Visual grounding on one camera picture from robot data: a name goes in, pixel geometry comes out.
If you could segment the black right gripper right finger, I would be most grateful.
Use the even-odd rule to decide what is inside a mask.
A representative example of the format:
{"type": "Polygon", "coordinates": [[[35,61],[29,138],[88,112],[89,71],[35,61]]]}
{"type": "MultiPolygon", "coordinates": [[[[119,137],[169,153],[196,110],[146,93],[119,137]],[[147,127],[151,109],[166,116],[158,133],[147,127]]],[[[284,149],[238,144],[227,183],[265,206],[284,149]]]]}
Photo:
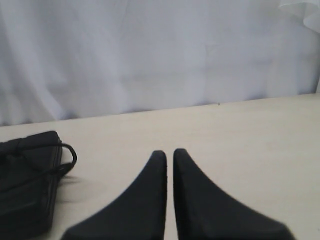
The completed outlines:
{"type": "Polygon", "coordinates": [[[228,195],[189,153],[173,153],[173,200],[180,240],[293,240],[289,228],[228,195]]]}

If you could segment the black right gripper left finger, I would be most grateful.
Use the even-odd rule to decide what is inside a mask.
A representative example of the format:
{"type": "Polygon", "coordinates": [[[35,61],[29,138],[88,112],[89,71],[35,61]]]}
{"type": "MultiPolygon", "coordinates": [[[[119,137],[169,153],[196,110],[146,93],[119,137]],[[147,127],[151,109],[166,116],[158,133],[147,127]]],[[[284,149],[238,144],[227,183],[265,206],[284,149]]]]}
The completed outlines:
{"type": "Polygon", "coordinates": [[[113,202],[68,228],[64,240],[162,240],[167,210],[167,158],[152,152],[131,185],[113,202]]]}

